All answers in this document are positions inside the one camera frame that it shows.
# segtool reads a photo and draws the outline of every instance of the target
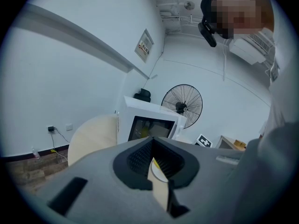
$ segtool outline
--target fan grille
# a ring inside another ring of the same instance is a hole
[[[187,121],[184,128],[188,128],[200,117],[202,97],[193,86],[180,84],[166,93],[161,105],[185,116]]]

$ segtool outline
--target white cross symbol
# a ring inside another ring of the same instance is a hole
[[[205,146],[207,146],[207,145],[210,143],[209,141],[207,141],[207,140],[204,141],[203,139],[201,139],[200,142],[201,142],[202,144],[204,144]]]

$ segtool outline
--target white machine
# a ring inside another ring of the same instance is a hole
[[[186,121],[166,107],[124,96],[117,121],[117,144],[150,136],[176,140]]]

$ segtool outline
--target baseboard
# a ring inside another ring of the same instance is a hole
[[[61,147],[56,147],[55,149],[57,152],[60,152],[60,151],[66,150],[68,148],[69,148],[69,145],[67,144],[67,145],[64,145]],[[51,149],[43,150],[38,153],[40,156],[49,155],[49,154],[52,154]],[[32,159],[32,158],[34,158],[33,154],[23,154],[23,155],[10,156],[10,157],[1,157],[1,160],[3,162],[15,162],[15,161],[21,161],[21,160]]]

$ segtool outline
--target display screen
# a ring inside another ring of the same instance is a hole
[[[174,121],[135,116],[128,141],[146,137],[168,138]]]

